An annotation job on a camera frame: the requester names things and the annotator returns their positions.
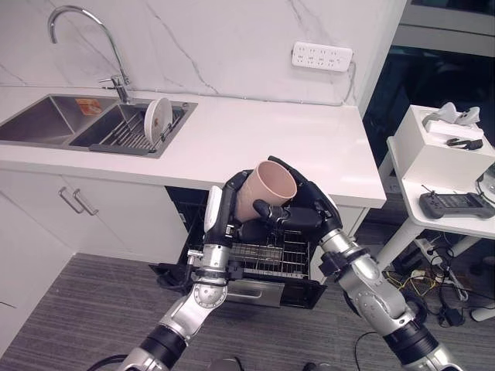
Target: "dishwasher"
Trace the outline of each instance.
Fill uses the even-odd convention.
[[[187,251],[203,248],[208,191],[168,186],[166,189],[189,234],[177,264],[150,267],[157,274],[166,270],[180,274],[186,266]],[[230,260],[237,262],[244,274],[242,279],[229,282],[227,300],[312,309],[326,290],[324,284],[311,279],[310,261],[314,250],[297,231],[278,231],[256,243],[234,241]]]

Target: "floor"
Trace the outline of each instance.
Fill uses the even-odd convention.
[[[383,243],[396,228],[380,224],[375,215],[360,228],[358,240]],[[456,270],[466,273],[490,251],[491,243],[472,249],[456,262]],[[492,274],[469,279],[473,289],[493,297]],[[446,294],[452,306],[461,307],[451,292]],[[0,359],[0,370],[80,371],[106,356],[127,353],[178,297],[160,289],[144,263],[78,254]],[[434,291],[427,299],[436,309]],[[427,323],[466,369],[495,370],[495,318],[477,323],[466,317],[458,328],[441,328],[433,316]],[[301,371],[308,361],[328,361],[336,371],[354,370],[353,342],[367,331],[370,327],[331,282],[312,311],[225,303],[207,319],[174,371],[204,371],[212,359],[232,355],[241,358],[246,371]],[[378,335],[360,342],[358,358],[363,371],[400,369]]]

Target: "marble backsplash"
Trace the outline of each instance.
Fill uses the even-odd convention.
[[[356,76],[346,103],[367,104],[404,2],[1,0],[0,86],[97,87],[117,73],[103,32],[82,15],[60,16],[59,43],[50,43],[49,14],[71,4],[110,29],[135,89],[341,102],[352,67],[345,73],[293,67],[292,46],[306,41],[354,50]]]

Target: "white cabinet door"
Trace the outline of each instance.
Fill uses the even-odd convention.
[[[360,215],[364,209],[356,206],[337,206],[337,208],[342,220],[342,230],[348,235],[354,235],[359,226],[356,226],[356,223],[360,223]]]
[[[187,231],[164,186],[63,176],[133,255],[177,263]]]
[[[0,192],[0,357],[72,254]]]
[[[97,216],[70,207],[82,210],[59,175],[1,170],[0,191],[74,251],[113,256],[127,250]]]

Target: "white plate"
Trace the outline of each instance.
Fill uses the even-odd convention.
[[[160,139],[168,124],[172,123],[172,104],[167,98],[151,102],[145,115],[145,136],[153,145]]]

